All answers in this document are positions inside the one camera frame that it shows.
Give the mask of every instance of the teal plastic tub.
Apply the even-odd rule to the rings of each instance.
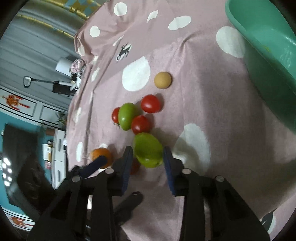
[[[250,78],[273,113],[296,133],[296,36],[269,0],[228,0],[228,19],[245,40]]]

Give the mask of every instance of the white cabinet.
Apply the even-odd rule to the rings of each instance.
[[[57,189],[66,177],[65,162],[53,161],[52,163],[52,187]]]
[[[0,111],[34,125],[44,125],[51,128],[59,128],[57,114],[67,113],[63,109],[31,99],[1,85]]]
[[[66,152],[63,146],[63,140],[65,137],[65,132],[61,130],[55,130],[54,133],[54,160],[55,161],[65,161]]]
[[[54,146],[52,149],[52,187],[57,189],[66,177],[66,151],[63,140],[65,132],[55,130]]]

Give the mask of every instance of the wall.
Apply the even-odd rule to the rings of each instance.
[[[37,144],[37,156],[38,156],[40,165],[44,168],[44,160],[42,157],[42,144],[46,143],[47,140],[53,140],[53,137],[46,136],[45,130],[42,129],[40,126],[33,125],[31,123],[16,119],[12,116],[4,114],[3,112],[0,112],[0,131],[4,129],[5,124],[10,124],[12,126],[15,126],[17,128],[20,128],[20,129],[23,129],[23,130],[29,131],[29,132],[37,132],[37,131],[39,132],[38,144]],[[2,147],[3,147],[3,138],[0,137],[0,152],[2,152]],[[45,170],[45,176],[51,182],[50,170]],[[5,190],[5,186],[4,186],[2,177],[0,177],[0,205],[3,208],[7,208],[13,212],[16,212],[19,214],[25,214],[19,207],[11,205],[8,202],[8,198],[6,195],[6,190]]]
[[[55,67],[62,57],[72,61],[79,58],[73,36],[84,22],[76,14],[50,2],[28,1],[0,40],[1,85],[67,110],[72,96],[53,93],[53,85],[49,83],[34,82],[30,88],[24,88],[23,77],[71,82],[70,77],[56,71]]]

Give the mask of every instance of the ceiling light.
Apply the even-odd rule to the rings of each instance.
[[[4,157],[3,161],[4,161],[8,166],[10,166],[11,163],[10,163],[10,161],[8,160],[8,158]]]

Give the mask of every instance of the blue gripper pad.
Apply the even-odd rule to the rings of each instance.
[[[133,163],[133,149],[130,146],[127,146],[123,158],[123,166],[122,166],[122,188],[121,191],[124,193],[128,188],[128,180],[131,175],[131,166]]]
[[[99,156],[93,160],[90,164],[79,170],[79,175],[83,178],[89,177],[96,170],[98,170],[103,165],[107,164],[107,158],[105,156]]]
[[[163,149],[163,163],[165,166],[165,172],[167,174],[168,186],[172,194],[175,196],[175,179],[178,175],[180,175],[184,166],[179,159],[173,158],[169,147],[165,147]]]

